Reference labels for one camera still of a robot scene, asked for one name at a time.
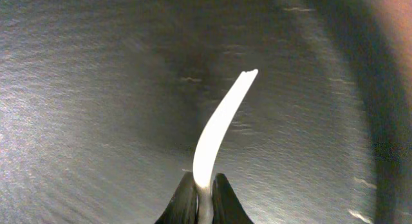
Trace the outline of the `white plastic fork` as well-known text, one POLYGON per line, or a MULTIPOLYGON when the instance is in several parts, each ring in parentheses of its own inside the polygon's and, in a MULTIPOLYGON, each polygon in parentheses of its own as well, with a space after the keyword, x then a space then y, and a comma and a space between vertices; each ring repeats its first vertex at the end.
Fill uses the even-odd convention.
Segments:
POLYGON ((192 164, 194 183, 198 192, 199 224, 212 223, 214 211, 211 177, 214 163, 230 123, 257 74, 257 69, 240 73, 209 118, 199 137, 192 164))

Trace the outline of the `round black tray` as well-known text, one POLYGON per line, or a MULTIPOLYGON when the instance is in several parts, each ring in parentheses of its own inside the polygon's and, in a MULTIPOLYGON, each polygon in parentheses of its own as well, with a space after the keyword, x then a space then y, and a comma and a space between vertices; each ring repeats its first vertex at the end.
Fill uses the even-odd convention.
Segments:
POLYGON ((1 0, 1 222, 154 223, 249 70, 254 223, 411 222, 411 0, 1 0))

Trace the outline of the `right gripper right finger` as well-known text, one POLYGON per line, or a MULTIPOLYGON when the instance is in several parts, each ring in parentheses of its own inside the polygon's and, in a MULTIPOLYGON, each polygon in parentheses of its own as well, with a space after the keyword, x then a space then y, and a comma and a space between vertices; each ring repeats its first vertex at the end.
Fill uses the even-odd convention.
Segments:
POLYGON ((213 181, 212 204, 213 224, 254 224, 223 173, 217 173, 213 181))

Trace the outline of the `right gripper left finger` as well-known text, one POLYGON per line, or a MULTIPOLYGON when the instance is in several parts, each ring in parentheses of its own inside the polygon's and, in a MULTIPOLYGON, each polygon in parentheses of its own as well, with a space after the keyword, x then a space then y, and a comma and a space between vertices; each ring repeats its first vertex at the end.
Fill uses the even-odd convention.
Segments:
POLYGON ((196 224, 197 192, 192 172, 186 172, 162 215, 154 224, 196 224))

